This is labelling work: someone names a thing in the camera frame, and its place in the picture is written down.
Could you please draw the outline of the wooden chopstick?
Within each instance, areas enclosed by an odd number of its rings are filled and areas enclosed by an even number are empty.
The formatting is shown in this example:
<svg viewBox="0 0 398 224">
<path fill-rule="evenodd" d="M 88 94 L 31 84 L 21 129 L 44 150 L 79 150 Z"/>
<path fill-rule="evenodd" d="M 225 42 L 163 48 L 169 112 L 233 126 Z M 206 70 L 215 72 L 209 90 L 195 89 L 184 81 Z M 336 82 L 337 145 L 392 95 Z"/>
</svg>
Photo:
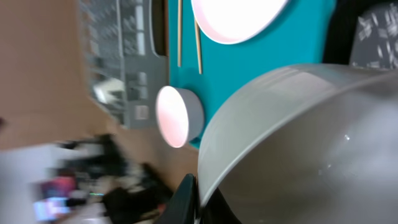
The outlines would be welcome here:
<svg viewBox="0 0 398 224">
<path fill-rule="evenodd" d="M 197 20 L 195 20 L 195 42 L 196 42 L 196 47 L 197 47 L 198 72 L 199 72 L 199 74 L 202 74 L 203 67 L 202 67 L 202 58 L 201 58 L 200 28 L 197 23 Z"/>
<path fill-rule="evenodd" d="M 183 1 L 178 0 L 178 16 L 177 16 L 177 65 L 182 66 L 182 12 Z"/>
</svg>

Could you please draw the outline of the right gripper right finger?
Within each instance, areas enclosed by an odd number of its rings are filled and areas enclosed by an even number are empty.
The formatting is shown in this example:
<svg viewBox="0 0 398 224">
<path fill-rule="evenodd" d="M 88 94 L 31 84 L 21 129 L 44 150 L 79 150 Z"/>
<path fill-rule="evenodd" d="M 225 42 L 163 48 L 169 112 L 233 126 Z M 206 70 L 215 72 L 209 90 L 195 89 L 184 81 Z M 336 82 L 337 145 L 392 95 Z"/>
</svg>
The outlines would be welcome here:
<svg viewBox="0 0 398 224">
<path fill-rule="evenodd" d="M 241 224 L 230 209 L 219 189 L 213 192 L 201 213 L 203 224 Z"/>
</svg>

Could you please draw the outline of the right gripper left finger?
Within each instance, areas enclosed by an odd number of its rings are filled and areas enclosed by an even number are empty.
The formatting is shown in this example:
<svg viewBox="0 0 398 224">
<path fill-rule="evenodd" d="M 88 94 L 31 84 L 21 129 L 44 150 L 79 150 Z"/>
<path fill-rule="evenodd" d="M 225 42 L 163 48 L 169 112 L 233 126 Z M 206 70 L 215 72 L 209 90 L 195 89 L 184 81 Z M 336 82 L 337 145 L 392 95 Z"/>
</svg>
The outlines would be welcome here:
<svg viewBox="0 0 398 224">
<path fill-rule="evenodd" d="M 197 208 L 197 180 L 187 174 L 155 224 L 194 224 Z"/>
</svg>

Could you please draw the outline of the grey bowl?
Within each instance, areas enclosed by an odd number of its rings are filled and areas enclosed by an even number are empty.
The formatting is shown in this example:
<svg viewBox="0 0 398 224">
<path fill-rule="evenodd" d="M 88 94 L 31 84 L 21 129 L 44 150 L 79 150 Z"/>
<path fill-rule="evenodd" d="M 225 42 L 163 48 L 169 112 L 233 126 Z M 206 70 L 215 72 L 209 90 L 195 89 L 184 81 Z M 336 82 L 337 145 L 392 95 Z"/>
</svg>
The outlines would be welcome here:
<svg viewBox="0 0 398 224">
<path fill-rule="evenodd" d="M 278 68 L 232 94 L 200 143 L 200 206 L 241 223 L 396 223 L 397 72 Z"/>
</svg>

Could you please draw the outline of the white rice pile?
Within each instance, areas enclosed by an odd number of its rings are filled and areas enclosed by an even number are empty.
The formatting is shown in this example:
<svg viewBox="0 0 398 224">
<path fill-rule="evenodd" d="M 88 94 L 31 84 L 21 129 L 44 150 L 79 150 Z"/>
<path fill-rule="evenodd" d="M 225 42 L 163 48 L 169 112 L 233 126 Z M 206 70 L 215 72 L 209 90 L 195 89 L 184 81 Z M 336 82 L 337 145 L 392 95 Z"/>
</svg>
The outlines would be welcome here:
<svg viewBox="0 0 398 224">
<path fill-rule="evenodd" d="M 380 3 L 357 19 L 349 64 L 380 70 L 397 69 L 397 2 Z"/>
</svg>

